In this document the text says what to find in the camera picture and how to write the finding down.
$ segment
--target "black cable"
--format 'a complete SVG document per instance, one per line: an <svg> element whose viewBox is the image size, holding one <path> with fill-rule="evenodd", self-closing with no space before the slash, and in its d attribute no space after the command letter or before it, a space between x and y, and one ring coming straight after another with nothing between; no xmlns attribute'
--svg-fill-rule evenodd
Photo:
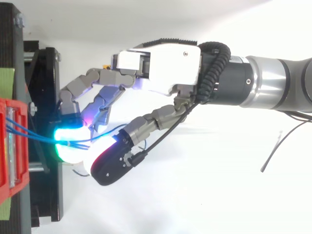
<svg viewBox="0 0 312 234"><path fill-rule="evenodd" d="M278 149L278 147L283 143L283 141L297 128L299 128L301 125L310 122L310 120L306 120L303 123L300 123L299 125L297 125L296 127L294 127L292 130L290 130L286 136L284 136L284 138L274 147L274 149L272 150L270 156L268 157L268 159L266 160L266 162L263 164L262 168L261 168L261 172L264 172L264 170L266 169L267 165L269 164L272 156L274 155L275 151Z"/></svg>
<svg viewBox="0 0 312 234"><path fill-rule="evenodd" d="M169 128L160 138L158 138L147 150L145 153L150 152L153 148L155 148L167 135L169 135L178 125L181 123L185 117L198 105L199 103L193 104L186 112L181 115L181 117Z"/></svg>
<svg viewBox="0 0 312 234"><path fill-rule="evenodd" d="M291 115L291 116L296 116L296 117L299 117L299 118L305 118L305 119L308 119L308 120L312 120L312 116L304 114L304 113L301 113L301 112L298 112L298 111L279 111L279 112L282 112L282 113L285 113L285 114Z"/></svg>
<svg viewBox="0 0 312 234"><path fill-rule="evenodd" d="M290 118L293 118L294 120L297 120L297 121L302 121L302 122L308 121L308 119L299 119L299 118L296 118L296 117L294 117L294 116L292 116L290 114L287 114L287 113L285 113L285 114L288 115Z"/></svg>
<svg viewBox="0 0 312 234"><path fill-rule="evenodd" d="M78 176L82 176L82 177L88 177L90 176L89 174L86 174L86 175L83 175L83 174L80 174L79 172L77 172L76 170L72 170L74 173L76 173Z"/></svg>
<svg viewBox="0 0 312 234"><path fill-rule="evenodd" d="M199 48L204 53L218 51L212 64L205 71L200 71L198 76L196 102L204 104L209 101L215 88L215 83L218 82L221 73L229 62L231 51L227 45L220 42L206 42L200 44Z"/></svg>

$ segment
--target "coiled black cable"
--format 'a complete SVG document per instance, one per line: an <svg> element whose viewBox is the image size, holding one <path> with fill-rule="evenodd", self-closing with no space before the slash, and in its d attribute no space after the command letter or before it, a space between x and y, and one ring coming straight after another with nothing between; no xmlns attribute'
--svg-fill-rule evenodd
<svg viewBox="0 0 312 234"><path fill-rule="evenodd" d="M209 101L215 83L218 82L219 76L223 72L231 57L229 47L220 42L206 42L199 45L201 52L213 53L217 51L216 58L205 71L201 71L198 76L198 86L196 102L204 104Z"/></svg>

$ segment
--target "black cylinder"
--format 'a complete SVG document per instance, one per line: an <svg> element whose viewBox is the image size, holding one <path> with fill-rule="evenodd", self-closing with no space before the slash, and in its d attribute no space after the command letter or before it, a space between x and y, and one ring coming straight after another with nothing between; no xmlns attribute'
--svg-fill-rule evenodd
<svg viewBox="0 0 312 234"><path fill-rule="evenodd" d="M200 72L204 72L214 59L215 55L202 53ZM251 65L243 62L240 57L231 56L207 104L240 105L248 97L253 84L254 74Z"/></svg>

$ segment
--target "black frame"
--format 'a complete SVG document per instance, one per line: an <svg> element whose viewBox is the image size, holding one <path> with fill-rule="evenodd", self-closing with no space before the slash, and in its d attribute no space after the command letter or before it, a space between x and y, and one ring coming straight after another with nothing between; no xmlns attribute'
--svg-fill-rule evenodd
<svg viewBox="0 0 312 234"><path fill-rule="evenodd" d="M35 116L29 116L29 129L53 137L58 110L59 63L55 48L39 49L38 41L25 41L25 52L34 52L31 62L25 62L26 84L31 100L37 106ZM50 216L52 222L63 217L62 165L54 145L29 141L29 161L41 162L44 172L30 173L32 227L39 227L39 217Z"/></svg>

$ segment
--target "orange component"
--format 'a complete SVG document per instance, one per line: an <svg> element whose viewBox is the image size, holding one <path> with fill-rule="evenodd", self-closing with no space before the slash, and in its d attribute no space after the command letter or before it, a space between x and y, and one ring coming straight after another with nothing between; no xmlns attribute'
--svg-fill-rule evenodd
<svg viewBox="0 0 312 234"><path fill-rule="evenodd" d="M14 135L14 144L8 145L5 120L8 110L15 122L27 128L27 105L21 101L0 98L0 204L29 183L28 139ZM27 134L18 127L14 129Z"/></svg>
<svg viewBox="0 0 312 234"><path fill-rule="evenodd" d="M108 70L110 70L110 69L111 69L111 65L103 65L103 69L108 69Z"/></svg>

